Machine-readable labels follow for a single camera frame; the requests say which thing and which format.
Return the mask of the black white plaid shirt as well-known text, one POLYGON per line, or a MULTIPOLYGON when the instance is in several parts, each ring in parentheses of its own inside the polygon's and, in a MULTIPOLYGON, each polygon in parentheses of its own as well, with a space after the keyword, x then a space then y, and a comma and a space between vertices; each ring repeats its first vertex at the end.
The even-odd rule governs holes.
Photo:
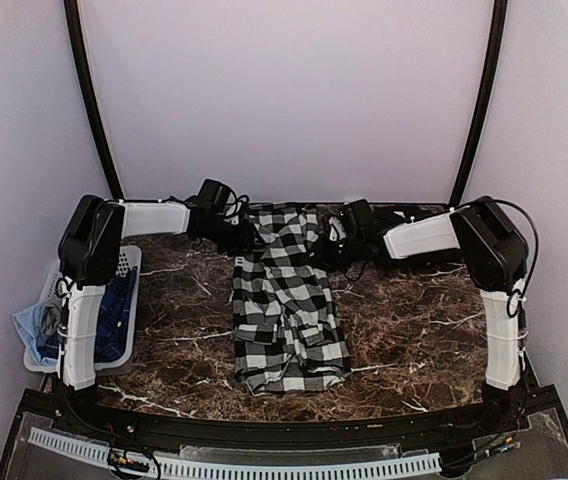
POLYGON ((328 390, 351 368, 328 275, 310 263, 317 209, 270 204, 248 219, 259 244, 234 261, 235 378, 255 396, 328 390))

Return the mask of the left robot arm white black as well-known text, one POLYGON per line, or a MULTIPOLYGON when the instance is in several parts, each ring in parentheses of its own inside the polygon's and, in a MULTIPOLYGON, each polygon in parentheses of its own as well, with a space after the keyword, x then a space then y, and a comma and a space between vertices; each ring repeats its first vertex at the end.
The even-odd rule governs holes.
POLYGON ((61 351, 56 371, 67 387, 95 383, 98 311, 116 275, 121 242, 130 237, 185 234, 213 242, 220 254, 244 255, 262 243, 248 219, 249 199, 206 179, 186 200, 115 200, 83 196, 58 246, 59 271, 70 283, 63 294, 61 351))

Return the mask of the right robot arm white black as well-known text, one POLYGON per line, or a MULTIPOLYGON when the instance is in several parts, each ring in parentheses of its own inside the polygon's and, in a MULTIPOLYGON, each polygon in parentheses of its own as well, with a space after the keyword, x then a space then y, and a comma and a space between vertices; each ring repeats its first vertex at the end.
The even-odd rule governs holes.
POLYGON ((460 258, 483 302, 485 383, 508 391, 525 369, 524 303, 539 249, 528 245, 505 212, 507 205, 484 196, 433 212, 410 204, 374 207, 360 199, 328 217, 306 261, 328 272, 346 272, 354 263, 402 268, 460 258))

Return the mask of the folded black shirt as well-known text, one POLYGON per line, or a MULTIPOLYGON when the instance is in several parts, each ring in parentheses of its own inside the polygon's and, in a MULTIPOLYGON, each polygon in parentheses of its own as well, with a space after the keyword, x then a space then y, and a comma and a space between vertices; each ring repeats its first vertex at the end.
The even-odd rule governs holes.
POLYGON ((374 209, 381 230, 373 263, 384 268, 421 267, 463 259, 450 216, 417 205, 389 205, 374 209))

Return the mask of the blue plaid shirt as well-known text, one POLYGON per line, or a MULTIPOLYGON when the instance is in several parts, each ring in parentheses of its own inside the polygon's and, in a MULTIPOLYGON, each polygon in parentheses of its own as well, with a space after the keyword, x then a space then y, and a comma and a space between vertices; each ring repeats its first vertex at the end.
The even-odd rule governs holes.
MULTIPOLYGON (((130 306, 137 278, 137 269, 133 268, 122 277, 115 275, 106 286, 101 300, 96 329, 94 360, 98 363, 111 363, 119 360, 125 352, 128 336, 130 306)), ((58 296, 42 302, 45 306, 57 304, 61 307, 58 296)), ((57 363, 59 338, 57 332, 46 340, 39 349, 42 362, 38 365, 57 363)))

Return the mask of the grey plastic laundry basket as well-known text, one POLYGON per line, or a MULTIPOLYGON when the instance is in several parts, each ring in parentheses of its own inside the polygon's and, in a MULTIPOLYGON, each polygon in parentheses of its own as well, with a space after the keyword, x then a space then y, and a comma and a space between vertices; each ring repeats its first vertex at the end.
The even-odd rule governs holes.
POLYGON ((115 275, 101 286, 79 289, 55 261, 36 304, 13 315, 31 372, 56 373, 76 389, 98 372, 126 364, 133 352, 140 248, 120 248, 115 275))

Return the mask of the grey shirt in basket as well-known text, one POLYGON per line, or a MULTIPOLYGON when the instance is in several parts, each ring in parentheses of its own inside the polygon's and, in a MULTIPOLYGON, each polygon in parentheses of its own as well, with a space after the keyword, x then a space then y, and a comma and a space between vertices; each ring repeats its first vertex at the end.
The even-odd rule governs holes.
POLYGON ((61 322, 61 307, 57 304, 49 304, 43 307, 40 322, 40 334, 44 341, 54 336, 61 322))

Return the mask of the light blue shirt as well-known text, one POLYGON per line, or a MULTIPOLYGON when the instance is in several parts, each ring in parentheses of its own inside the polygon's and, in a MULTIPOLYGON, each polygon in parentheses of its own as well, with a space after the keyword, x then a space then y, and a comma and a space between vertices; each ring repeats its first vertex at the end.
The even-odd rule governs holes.
POLYGON ((36 363, 42 362, 39 351, 45 345, 45 337, 42 333, 42 320, 45 305, 37 303, 12 315, 13 323, 27 353, 36 363))

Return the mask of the right black frame post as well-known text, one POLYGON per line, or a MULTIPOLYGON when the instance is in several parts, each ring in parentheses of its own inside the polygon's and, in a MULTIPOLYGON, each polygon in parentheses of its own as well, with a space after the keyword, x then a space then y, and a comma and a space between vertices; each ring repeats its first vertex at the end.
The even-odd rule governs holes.
POLYGON ((492 96, 493 85, 501 53, 507 11, 507 0, 495 0, 493 2, 487 48, 480 76, 477 97, 460 165, 448 200, 449 207, 456 207, 462 203, 464 193, 471 176, 492 96))

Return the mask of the black frame post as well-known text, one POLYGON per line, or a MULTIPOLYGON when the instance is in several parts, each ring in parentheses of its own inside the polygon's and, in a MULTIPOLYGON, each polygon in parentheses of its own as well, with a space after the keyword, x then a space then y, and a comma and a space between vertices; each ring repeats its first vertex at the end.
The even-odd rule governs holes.
POLYGON ((88 51, 83 35, 82 20, 80 18, 80 2, 64 0, 63 6, 76 76, 102 173, 111 197, 124 199, 123 187, 110 150, 93 84, 88 51))
POLYGON ((464 193, 471 176, 492 96, 493 85, 501 53, 507 11, 507 0, 495 0, 493 2, 487 48, 480 76, 477 97, 460 165, 448 200, 449 207, 456 207, 462 203, 464 193))

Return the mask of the black front rail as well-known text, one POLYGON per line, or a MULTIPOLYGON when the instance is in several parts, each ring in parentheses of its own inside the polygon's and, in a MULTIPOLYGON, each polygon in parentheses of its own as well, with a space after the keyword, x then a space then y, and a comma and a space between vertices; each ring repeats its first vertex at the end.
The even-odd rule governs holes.
POLYGON ((110 423, 118 447, 178 451, 186 445, 222 448, 312 450, 399 444, 403 450, 451 449, 481 435, 478 429, 453 428, 480 414, 473 404, 432 413, 374 420, 324 423, 247 423, 185 419, 134 413, 100 405, 88 408, 98 426, 110 423))

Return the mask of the left black frame post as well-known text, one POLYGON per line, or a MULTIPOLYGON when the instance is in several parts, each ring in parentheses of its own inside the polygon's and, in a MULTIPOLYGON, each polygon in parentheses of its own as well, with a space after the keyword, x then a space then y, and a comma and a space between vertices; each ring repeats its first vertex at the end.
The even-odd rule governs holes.
POLYGON ((111 197, 124 199, 123 187, 110 150, 93 84, 88 51, 83 35, 82 20, 80 18, 80 2, 64 0, 63 6, 76 76, 102 173, 111 197))

